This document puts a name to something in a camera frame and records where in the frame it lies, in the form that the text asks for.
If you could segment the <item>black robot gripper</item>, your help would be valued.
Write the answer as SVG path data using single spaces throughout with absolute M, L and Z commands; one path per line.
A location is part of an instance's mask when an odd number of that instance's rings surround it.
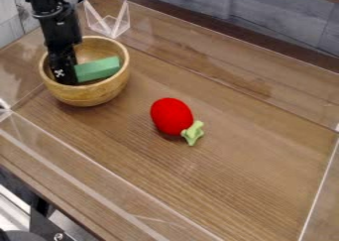
M 83 41 L 78 10 L 74 5 L 35 7 L 35 18 L 39 20 L 49 49 L 50 68 L 61 84 L 79 83 L 77 75 L 78 58 L 67 50 Z

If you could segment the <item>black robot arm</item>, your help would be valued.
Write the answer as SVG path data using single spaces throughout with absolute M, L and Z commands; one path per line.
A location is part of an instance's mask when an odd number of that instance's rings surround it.
M 67 0 L 26 1 L 33 5 L 34 18 L 41 22 L 55 80 L 75 85 L 79 83 L 75 45 L 83 42 L 78 10 Z

